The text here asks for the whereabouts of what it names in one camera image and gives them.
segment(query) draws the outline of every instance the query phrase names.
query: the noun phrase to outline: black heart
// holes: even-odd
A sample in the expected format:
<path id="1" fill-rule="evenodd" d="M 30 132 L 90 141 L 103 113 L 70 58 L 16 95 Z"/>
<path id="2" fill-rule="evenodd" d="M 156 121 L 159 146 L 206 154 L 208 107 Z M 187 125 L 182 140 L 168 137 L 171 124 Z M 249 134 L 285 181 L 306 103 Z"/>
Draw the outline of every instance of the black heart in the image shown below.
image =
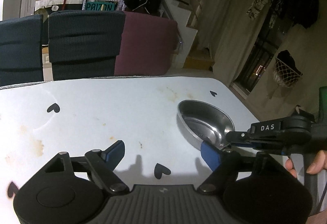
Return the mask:
<path id="1" fill-rule="evenodd" d="M 14 184 L 14 182 L 11 182 L 7 189 L 7 196 L 9 198 L 12 198 L 14 196 L 14 194 L 17 194 L 18 190 L 19 189 L 18 189 L 17 185 Z"/>
<path id="2" fill-rule="evenodd" d="M 47 112 L 51 112 L 52 110 L 55 111 L 55 113 L 58 113 L 60 111 L 60 107 L 58 104 L 54 103 L 52 104 L 48 109 Z"/>
<path id="3" fill-rule="evenodd" d="M 211 93 L 211 95 L 212 95 L 212 96 L 214 96 L 214 97 L 216 97 L 216 95 L 217 95 L 217 93 L 216 93 L 216 92 L 214 92 L 214 91 L 211 91 L 211 90 L 210 90 L 210 93 Z"/>
<path id="4" fill-rule="evenodd" d="M 161 179 L 163 173 L 165 175 L 170 175 L 171 174 L 171 171 L 167 167 L 165 167 L 165 166 L 157 163 L 156 166 L 154 167 L 154 176 L 157 179 Z"/>

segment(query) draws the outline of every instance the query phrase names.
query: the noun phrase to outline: green sign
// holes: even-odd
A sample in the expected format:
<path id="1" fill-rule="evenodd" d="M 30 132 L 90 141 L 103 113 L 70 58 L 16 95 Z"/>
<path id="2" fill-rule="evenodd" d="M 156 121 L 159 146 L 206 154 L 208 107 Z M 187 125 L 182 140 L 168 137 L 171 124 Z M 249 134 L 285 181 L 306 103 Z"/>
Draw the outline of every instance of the green sign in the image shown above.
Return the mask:
<path id="1" fill-rule="evenodd" d="M 115 2 L 88 2 L 86 1 L 85 10 L 104 10 L 104 11 L 114 11 L 116 9 Z"/>

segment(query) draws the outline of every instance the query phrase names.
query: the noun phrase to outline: mesh basket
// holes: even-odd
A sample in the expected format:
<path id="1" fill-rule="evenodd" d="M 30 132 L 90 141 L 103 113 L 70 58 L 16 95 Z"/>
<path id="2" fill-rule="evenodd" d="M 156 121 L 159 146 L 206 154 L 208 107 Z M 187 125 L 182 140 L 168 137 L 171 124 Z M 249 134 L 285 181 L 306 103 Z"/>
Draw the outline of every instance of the mesh basket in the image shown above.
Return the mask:
<path id="1" fill-rule="evenodd" d="M 273 77 L 278 86 L 290 88 L 300 79 L 301 75 L 276 57 Z"/>

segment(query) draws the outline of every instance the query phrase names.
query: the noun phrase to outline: fingernail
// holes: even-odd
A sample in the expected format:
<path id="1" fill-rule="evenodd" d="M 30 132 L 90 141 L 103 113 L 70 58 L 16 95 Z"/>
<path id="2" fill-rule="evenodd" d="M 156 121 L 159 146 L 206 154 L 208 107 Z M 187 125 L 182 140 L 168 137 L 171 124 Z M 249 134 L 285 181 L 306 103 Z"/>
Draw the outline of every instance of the fingernail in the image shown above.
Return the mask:
<path id="1" fill-rule="evenodd" d="M 312 163 L 312 164 L 309 166 L 309 168 L 307 169 L 307 173 L 311 173 L 311 172 L 314 170 L 315 167 L 316 167 L 316 163 Z"/>

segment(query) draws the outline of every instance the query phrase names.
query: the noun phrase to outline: white sticker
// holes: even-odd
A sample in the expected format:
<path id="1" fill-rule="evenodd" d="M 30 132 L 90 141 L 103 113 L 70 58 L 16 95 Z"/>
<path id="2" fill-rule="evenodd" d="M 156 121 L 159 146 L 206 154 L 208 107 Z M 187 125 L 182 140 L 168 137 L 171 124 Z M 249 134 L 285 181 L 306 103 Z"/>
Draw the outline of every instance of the white sticker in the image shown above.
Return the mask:
<path id="1" fill-rule="evenodd" d="M 52 6 L 51 10 L 52 11 L 57 11 L 59 9 L 59 6 Z"/>

